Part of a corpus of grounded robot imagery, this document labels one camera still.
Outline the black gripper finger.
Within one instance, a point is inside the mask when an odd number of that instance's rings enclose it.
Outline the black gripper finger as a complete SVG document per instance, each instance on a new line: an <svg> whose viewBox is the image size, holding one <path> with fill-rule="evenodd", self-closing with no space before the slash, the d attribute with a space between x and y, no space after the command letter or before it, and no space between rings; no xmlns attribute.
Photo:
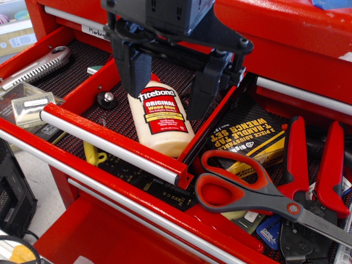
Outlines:
<svg viewBox="0 0 352 264"><path fill-rule="evenodd" d="M230 75L224 71L232 57L231 52L215 49L210 53L203 70L196 72L187 108L189 121L204 118L219 90L228 87Z"/></svg>
<svg viewBox="0 0 352 264"><path fill-rule="evenodd" d="M111 37L111 44L123 88L137 98L151 80L152 58L118 36Z"/></svg>

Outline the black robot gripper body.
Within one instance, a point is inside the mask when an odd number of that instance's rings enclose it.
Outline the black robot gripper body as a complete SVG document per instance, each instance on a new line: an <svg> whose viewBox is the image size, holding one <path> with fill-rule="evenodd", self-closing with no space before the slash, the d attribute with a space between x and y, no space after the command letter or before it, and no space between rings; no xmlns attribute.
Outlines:
<svg viewBox="0 0 352 264"><path fill-rule="evenodd" d="M101 1L107 13L106 37L133 43L153 57L203 70L213 50L231 52L229 83L241 82L243 60L254 49L215 15L214 1Z"/></svg>

